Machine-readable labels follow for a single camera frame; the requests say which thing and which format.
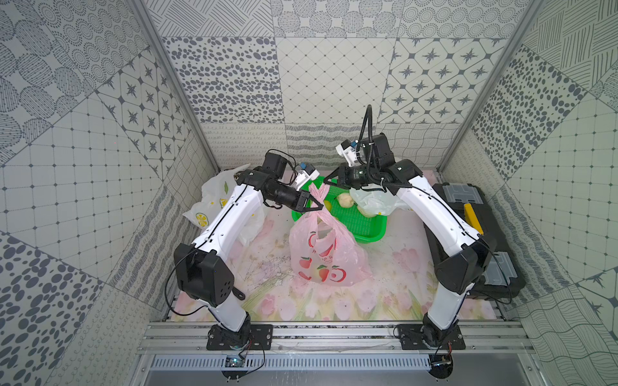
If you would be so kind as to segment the pink peach-print plastic bag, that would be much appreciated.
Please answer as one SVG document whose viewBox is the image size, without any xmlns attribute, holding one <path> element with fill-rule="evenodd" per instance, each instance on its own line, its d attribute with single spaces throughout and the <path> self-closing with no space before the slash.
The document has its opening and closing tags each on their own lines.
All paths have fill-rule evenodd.
<svg viewBox="0 0 618 386">
<path fill-rule="evenodd" d="M 307 191 L 324 203 L 330 186 L 312 183 Z M 304 213 L 289 235 L 295 276 L 325 286 L 353 286 L 373 276 L 367 252 L 324 207 Z"/>
</svg>

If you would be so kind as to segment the white lemon-print plastic bag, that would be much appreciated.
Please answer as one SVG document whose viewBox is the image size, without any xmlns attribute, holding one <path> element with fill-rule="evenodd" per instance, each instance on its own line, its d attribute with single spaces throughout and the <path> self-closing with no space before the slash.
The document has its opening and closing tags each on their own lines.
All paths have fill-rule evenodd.
<svg viewBox="0 0 618 386">
<path fill-rule="evenodd" d="M 225 170 L 204 183 L 201 188 L 202 200 L 193 204 L 183 216 L 196 227 L 206 229 L 227 204 L 237 186 L 237 175 L 248 168 L 249 164 L 246 164 Z M 248 246 L 260 233 L 266 217 L 266 210 L 260 206 L 241 230 L 237 241 Z"/>
</svg>

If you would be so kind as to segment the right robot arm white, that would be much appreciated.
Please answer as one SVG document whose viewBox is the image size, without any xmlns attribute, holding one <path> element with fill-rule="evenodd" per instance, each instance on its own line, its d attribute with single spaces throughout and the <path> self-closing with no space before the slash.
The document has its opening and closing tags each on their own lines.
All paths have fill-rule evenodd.
<svg viewBox="0 0 618 386">
<path fill-rule="evenodd" d="M 470 290 L 486 271 L 495 242 L 457 215 L 412 161 L 396 160 L 386 135 L 373 132 L 371 107 L 365 111 L 359 138 L 342 142 L 336 152 L 344 162 L 324 178 L 324 183 L 397 196 L 431 230 L 447 254 L 435 266 L 437 292 L 421 329 L 423 342 L 430 349 L 441 348 L 455 330 Z"/>
</svg>

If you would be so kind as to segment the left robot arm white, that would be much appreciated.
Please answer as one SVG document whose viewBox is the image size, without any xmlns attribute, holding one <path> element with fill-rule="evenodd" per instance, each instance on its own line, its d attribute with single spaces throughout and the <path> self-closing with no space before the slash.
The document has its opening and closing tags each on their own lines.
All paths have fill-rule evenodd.
<svg viewBox="0 0 618 386">
<path fill-rule="evenodd" d="M 261 207 L 288 207 L 304 214 L 323 208 L 303 186 L 320 173 L 310 163 L 296 169 L 295 159 L 269 150 L 262 165 L 240 172 L 237 186 L 221 211 L 191 244 L 179 244 L 174 252 L 178 288 L 200 302 L 219 327 L 233 334 L 249 331 L 249 315 L 234 292 L 235 276 L 227 265 L 241 230 Z"/>
</svg>

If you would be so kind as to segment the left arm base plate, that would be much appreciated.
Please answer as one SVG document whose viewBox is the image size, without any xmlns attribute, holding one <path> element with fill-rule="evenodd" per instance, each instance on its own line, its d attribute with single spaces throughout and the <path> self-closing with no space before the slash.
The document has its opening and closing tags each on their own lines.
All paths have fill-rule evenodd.
<svg viewBox="0 0 618 386">
<path fill-rule="evenodd" d="M 208 351 L 241 350 L 246 347 L 269 351 L 274 326 L 271 324 L 245 323 L 240 331 L 234 332 L 223 326 L 212 326 L 208 334 Z"/>
</svg>

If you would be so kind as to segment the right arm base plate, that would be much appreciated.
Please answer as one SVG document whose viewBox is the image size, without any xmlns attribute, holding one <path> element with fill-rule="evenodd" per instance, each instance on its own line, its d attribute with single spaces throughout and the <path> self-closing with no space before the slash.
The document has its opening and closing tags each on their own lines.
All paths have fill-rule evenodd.
<svg viewBox="0 0 618 386">
<path fill-rule="evenodd" d="M 456 323 L 447 330 L 436 330 L 421 323 L 399 324 L 394 328 L 394 337 L 402 350 L 464 350 L 466 343 Z"/>
</svg>

